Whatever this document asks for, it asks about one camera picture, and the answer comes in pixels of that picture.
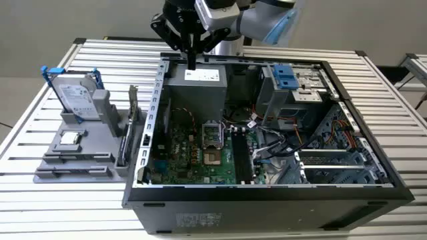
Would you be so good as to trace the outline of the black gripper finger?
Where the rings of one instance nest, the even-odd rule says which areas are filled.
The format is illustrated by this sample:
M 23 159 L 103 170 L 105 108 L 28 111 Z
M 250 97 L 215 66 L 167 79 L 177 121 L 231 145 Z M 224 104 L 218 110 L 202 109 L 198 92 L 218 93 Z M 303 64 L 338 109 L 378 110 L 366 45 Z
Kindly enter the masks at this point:
M 167 24 L 164 15 L 155 15 L 151 20 L 151 28 L 173 50 L 180 50 L 185 54 L 187 69 L 192 69 L 192 46 L 191 35 L 181 32 L 179 35 Z
M 196 69 L 196 58 L 198 55 L 203 52 L 210 52 L 215 46 L 226 39 L 228 34 L 231 33 L 231 29 L 222 28 L 214 30 L 210 35 L 202 39 L 202 33 L 195 33 L 192 36 L 192 69 Z

